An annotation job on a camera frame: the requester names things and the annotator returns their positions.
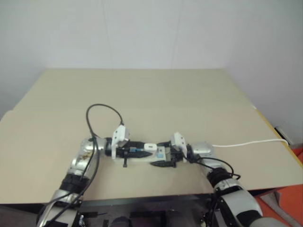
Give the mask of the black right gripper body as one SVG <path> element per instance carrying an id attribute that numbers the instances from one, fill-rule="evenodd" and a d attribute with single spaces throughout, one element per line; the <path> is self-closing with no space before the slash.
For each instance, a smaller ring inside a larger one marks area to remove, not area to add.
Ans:
<path id="1" fill-rule="evenodd" d="M 169 166 L 177 166 L 177 162 L 183 160 L 183 152 L 179 148 L 175 148 L 174 146 L 170 146 L 169 156 L 170 156 Z"/>

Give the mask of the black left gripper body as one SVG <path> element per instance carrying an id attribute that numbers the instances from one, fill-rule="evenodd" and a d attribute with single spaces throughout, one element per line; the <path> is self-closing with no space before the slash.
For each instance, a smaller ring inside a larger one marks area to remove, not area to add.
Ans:
<path id="1" fill-rule="evenodd" d="M 124 158 L 125 154 L 130 152 L 132 142 L 128 141 L 124 145 L 118 145 L 116 148 L 116 158 Z"/>

